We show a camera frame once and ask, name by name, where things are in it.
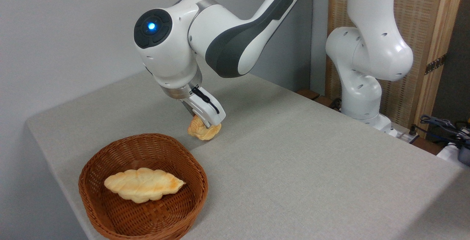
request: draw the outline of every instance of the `wicker basket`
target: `wicker basket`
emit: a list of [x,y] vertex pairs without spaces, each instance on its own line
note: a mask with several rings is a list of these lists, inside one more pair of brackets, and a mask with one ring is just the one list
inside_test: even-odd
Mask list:
[[[162,169],[186,184],[161,200],[136,204],[104,186],[104,180],[128,169]],[[180,239],[193,225],[207,196],[207,176],[177,140],[158,133],[130,136],[102,148],[84,166],[79,192],[93,227],[104,237]]]

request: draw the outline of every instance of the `bread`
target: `bread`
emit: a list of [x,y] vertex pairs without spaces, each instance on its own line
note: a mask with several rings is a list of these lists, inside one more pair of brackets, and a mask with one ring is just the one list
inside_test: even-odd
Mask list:
[[104,186],[113,193],[118,193],[121,198],[135,203],[159,200],[163,195],[178,192],[183,184],[183,180],[170,173],[149,168],[119,172],[104,181]]
[[222,124],[211,125],[209,129],[206,128],[201,118],[195,115],[188,127],[188,134],[197,137],[199,140],[207,141],[214,138],[220,128],[222,128]]

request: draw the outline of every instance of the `wooden panel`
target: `wooden panel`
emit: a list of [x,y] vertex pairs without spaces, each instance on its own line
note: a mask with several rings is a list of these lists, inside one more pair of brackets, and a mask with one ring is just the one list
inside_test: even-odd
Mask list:
[[[460,0],[441,0],[437,16],[438,21],[434,29],[433,43],[431,43],[432,53],[428,56],[428,62],[432,62],[447,53],[459,4]],[[415,117],[413,118],[413,122],[421,128],[427,129],[428,127],[428,125],[420,124],[419,118],[423,114],[431,114],[433,112],[441,74],[442,67],[423,77],[423,87],[420,91]]]

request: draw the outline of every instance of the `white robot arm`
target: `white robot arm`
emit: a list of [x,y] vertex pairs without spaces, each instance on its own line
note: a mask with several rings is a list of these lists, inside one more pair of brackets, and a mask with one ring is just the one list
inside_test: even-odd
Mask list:
[[382,89],[376,79],[403,78],[413,52],[398,32],[393,0],[348,0],[347,6],[357,28],[335,29],[326,44],[341,79],[341,112],[390,133],[390,120],[379,114]]
[[144,13],[134,27],[143,64],[163,91],[180,99],[205,126],[218,125],[225,111],[201,87],[198,64],[223,78],[248,73],[297,0],[265,0],[251,19],[241,20],[215,0],[180,0]]

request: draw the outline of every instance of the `black cable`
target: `black cable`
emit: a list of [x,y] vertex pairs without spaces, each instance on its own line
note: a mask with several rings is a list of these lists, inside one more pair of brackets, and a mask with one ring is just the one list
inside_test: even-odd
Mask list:
[[425,129],[423,128],[420,128],[418,125],[416,124],[412,124],[412,126],[416,127],[417,129],[423,131],[424,133],[427,133],[435,138],[438,138],[438,139],[441,139],[441,140],[444,140],[444,141],[447,141],[449,143],[455,143],[455,144],[459,144],[459,145],[463,145],[467,148],[470,148],[470,145],[468,145],[468,143],[466,142],[463,142],[463,141],[460,141],[460,140],[457,140],[457,139],[450,139],[450,138],[446,138],[446,137],[443,137],[443,136],[438,136],[438,135],[435,135],[433,133],[431,133],[430,131],[426,131]]

